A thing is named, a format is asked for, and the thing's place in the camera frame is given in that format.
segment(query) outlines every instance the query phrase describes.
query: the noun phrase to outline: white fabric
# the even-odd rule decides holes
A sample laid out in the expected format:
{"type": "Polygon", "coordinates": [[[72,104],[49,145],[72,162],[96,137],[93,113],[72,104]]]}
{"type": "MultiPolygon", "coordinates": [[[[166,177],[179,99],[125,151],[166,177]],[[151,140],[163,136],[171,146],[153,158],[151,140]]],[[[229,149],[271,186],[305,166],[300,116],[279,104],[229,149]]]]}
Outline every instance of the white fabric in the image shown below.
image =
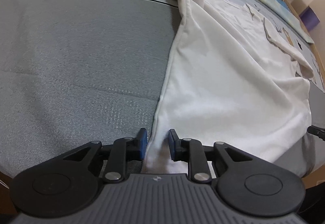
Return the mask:
{"type": "Polygon", "coordinates": [[[144,172],[187,172],[166,140],[224,141],[273,162],[311,125],[302,54],[254,8],[227,0],[178,0],[182,21],[173,42],[144,172]]]}

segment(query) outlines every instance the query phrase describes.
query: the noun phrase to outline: silver screw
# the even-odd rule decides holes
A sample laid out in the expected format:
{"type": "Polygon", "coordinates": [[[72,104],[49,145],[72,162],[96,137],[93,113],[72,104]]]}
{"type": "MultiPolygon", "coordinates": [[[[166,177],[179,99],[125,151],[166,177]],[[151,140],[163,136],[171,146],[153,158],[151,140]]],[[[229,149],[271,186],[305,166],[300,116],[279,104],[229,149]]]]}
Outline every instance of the silver screw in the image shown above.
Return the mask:
{"type": "Polygon", "coordinates": [[[121,174],[119,174],[118,172],[108,172],[105,175],[105,178],[107,180],[119,180],[119,179],[121,179],[121,174]]]}
{"type": "Polygon", "coordinates": [[[210,176],[208,174],[206,174],[206,173],[196,173],[194,175],[194,178],[196,180],[198,180],[198,181],[202,181],[203,182],[203,181],[209,180],[210,179],[210,176]]]}

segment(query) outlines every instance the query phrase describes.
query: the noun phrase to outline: ribbed gray panel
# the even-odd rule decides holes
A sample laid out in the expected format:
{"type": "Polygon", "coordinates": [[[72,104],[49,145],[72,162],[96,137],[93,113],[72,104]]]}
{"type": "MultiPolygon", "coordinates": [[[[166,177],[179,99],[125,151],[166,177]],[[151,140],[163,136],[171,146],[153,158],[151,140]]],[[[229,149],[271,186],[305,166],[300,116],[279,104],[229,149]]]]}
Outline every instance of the ribbed gray panel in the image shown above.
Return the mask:
{"type": "Polygon", "coordinates": [[[277,219],[241,215],[220,202],[209,185],[190,182],[185,174],[131,174],[120,184],[108,184],[84,210],[58,219],[20,214],[12,224],[298,224],[294,214],[277,219]]]}

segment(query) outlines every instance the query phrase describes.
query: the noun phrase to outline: purple object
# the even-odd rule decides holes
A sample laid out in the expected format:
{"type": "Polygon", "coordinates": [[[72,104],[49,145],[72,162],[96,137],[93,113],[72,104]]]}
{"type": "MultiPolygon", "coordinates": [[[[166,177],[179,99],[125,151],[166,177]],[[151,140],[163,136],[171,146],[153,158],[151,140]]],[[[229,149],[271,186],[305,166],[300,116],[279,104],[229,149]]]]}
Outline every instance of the purple object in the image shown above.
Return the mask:
{"type": "Polygon", "coordinates": [[[299,17],[303,21],[308,32],[314,29],[320,22],[317,15],[309,6],[299,15],[299,17]]]}

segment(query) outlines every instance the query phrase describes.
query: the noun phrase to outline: wooden edge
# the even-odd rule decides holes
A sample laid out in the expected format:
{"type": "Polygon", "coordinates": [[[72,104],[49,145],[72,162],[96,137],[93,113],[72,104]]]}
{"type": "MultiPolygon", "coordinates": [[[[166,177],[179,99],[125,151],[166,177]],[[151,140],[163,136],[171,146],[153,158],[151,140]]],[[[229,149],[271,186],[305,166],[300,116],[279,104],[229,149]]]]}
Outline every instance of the wooden edge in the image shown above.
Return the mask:
{"type": "MultiPolygon", "coordinates": [[[[305,25],[303,24],[302,20],[300,19],[299,15],[298,15],[298,13],[295,11],[295,9],[292,7],[292,5],[290,3],[288,3],[287,0],[284,0],[284,2],[287,4],[287,6],[290,9],[290,11],[292,12],[292,14],[299,20],[301,28],[306,32],[306,34],[309,35],[308,30],[306,29],[305,25]]],[[[318,64],[318,67],[319,67],[320,72],[321,72],[323,88],[325,88],[325,86],[324,86],[324,80],[325,80],[324,64],[323,64],[323,62],[321,60],[320,54],[318,53],[318,50],[317,50],[317,47],[316,47],[315,44],[310,44],[310,50],[315,56],[316,62],[318,64]]]]}

